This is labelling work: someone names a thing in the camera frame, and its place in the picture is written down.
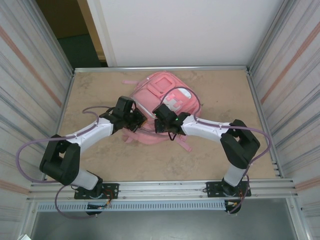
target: metal wall panel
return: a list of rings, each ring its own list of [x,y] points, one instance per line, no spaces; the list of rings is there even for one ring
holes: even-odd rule
[[[0,238],[17,239],[29,192],[15,165],[18,148],[53,135],[72,69],[33,0],[0,1]],[[21,166],[41,178],[45,144],[27,147]]]
[[[320,1],[297,0],[250,66],[279,164],[320,237]]]

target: wooden work surface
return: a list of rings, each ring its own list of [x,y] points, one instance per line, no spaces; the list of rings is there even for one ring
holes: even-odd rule
[[[60,134],[82,129],[95,118],[81,114],[82,109],[106,105],[113,107],[120,96],[129,96],[134,85],[122,80],[140,81],[151,71],[82,72],[74,79]],[[249,127],[261,129],[258,114],[243,70],[172,71],[193,89],[203,104],[201,118],[216,122],[240,119]],[[106,109],[95,109],[101,114]],[[260,134],[259,152],[266,148]],[[102,139],[81,156],[80,167],[105,181],[174,181],[221,179],[229,162],[222,146],[204,138],[189,136],[192,148],[187,152],[179,144],[164,141],[155,145],[139,142],[124,143],[122,131]],[[257,160],[249,170],[254,179],[274,178],[269,154]]]

